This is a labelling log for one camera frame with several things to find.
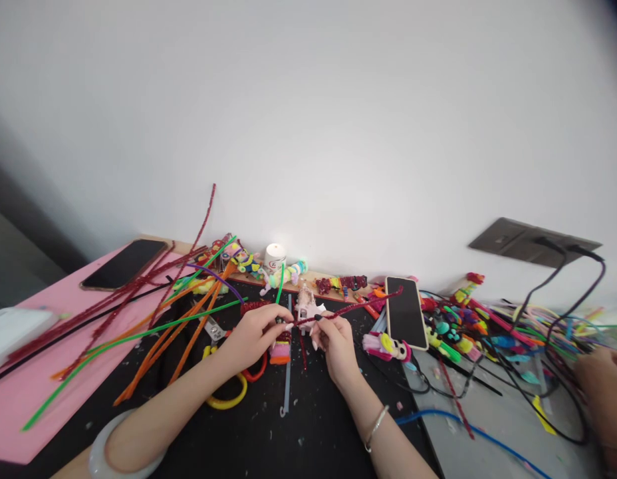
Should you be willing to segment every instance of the red scissors handle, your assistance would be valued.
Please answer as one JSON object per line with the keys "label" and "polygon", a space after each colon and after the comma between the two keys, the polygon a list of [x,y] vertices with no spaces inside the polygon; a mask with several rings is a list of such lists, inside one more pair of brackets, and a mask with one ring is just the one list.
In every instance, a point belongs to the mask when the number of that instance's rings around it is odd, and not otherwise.
{"label": "red scissors handle", "polygon": [[[227,331],[224,337],[229,337],[230,334],[231,334],[231,331]],[[247,381],[249,381],[250,383],[254,383],[258,379],[260,379],[262,375],[264,374],[264,371],[267,368],[267,362],[268,362],[268,354],[265,351],[264,355],[262,356],[262,366],[260,367],[260,371],[252,375],[248,369],[245,369],[244,371],[242,371],[242,375],[245,377]]]}

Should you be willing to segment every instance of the black smartphone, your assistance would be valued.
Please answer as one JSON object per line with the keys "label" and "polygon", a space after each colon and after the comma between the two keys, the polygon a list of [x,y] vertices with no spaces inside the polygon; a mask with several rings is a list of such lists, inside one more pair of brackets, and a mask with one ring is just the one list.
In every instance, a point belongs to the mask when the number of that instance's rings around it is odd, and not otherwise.
{"label": "black smartphone", "polygon": [[405,341],[412,349],[428,350],[428,335],[422,314],[420,292],[412,279],[387,276],[384,290],[391,294],[404,288],[402,294],[386,301],[386,322],[388,335]]}
{"label": "black smartphone", "polygon": [[114,291],[136,279],[167,248],[164,241],[137,239],[91,273],[80,287]]}

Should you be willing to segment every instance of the pink table surface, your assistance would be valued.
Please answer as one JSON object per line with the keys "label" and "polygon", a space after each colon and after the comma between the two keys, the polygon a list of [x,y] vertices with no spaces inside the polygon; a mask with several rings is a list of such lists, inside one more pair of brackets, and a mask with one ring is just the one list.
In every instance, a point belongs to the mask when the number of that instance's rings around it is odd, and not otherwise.
{"label": "pink table surface", "polygon": [[[83,291],[78,284],[119,251],[113,251],[97,259],[23,301],[18,307],[29,309],[44,307],[58,315],[80,313],[109,293]],[[173,261],[178,256],[172,253],[166,261]],[[192,268],[187,267],[184,269],[184,274],[192,271]],[[175,277],[176,272],[177,268],[173,268],[164,275],[169,274]],[[157,282],[163,281],[165,281],[164,276],[157,278]],[[147,285],[140,292],[153,287]],[[115,338],[129,326],[143,320],[155,309],[163,294],[164,289],[161,289],[129,304],[101,337],[100,342]],[[94,321],[59,341],[0,380],[0,460],[28,464],[53,439],[139,341],[129,341],[116,346],[85,366],[45,411],[34,427],[26,432],[21,431],[25,423],[60,385],[58,381],[52,381],[50,376],[69,366],[78,357],[88,344],[92,332],[105,319],[106,317],[103,317]]]}

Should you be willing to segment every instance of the hand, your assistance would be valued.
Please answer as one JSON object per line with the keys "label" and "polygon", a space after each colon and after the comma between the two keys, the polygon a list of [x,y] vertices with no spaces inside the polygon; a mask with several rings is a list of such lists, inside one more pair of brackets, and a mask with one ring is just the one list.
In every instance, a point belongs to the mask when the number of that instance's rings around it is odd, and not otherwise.
{"label": "hand", "polygon": [[362,378],[355,357],[355,345],[350,323],[343,317],[320,319],[310,332],[313,349],[320,347],[326,353],[328,375],[342,394],[353,388]]}
{"label": "hand", "polygon": [[[276,317],[286,324],[276,324]],[[228,377],[236,375],[253,365],[275,338],[292,327],[293,315],[285,307],[270,304],[253,309],[242,317],[215,355],[222,356],[221,364],[227,368]]]}
{"label": "hand", "polygon": [[[588,409],[601,443],[617,447],[617,351],[597,348],[581,355],[574,373],[588,399]],[[604,448],[610,470],[617,472],[617,451]]]}

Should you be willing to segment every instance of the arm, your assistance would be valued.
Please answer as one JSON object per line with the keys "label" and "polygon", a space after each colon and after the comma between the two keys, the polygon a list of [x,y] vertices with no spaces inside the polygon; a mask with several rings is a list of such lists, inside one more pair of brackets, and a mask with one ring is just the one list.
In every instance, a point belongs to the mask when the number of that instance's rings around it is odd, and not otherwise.
{"label": "arm", "polygon": [[608,468],[617,473],[617,351],[598,348],[579,356],[574,373],[586,393]]}
{"label": "arm", "polygon": [[[384,405],[360,373],[350,324],[342,317],[321,319],[315,323],[311,339],[314,349],[320,347],[326,353],[328,373],[344,396],[360,438],[366,443]],[[384,416],[370,447],[370,458],[380,478],[437,477],[390,414]]]}
{"label": "arm", "polygon": [[[279,305],[249,311],[216,354],[198,363],[120,423],[107,441],[109,465],[120,472],[134,472],[153,462],[202,403],[229,378],[255,363],[285,330],[288,325],[275,324],[277,316],[288,323],[293,321],[289,310]],[[90,478],[88,461],[89,449],[54,477]]]}

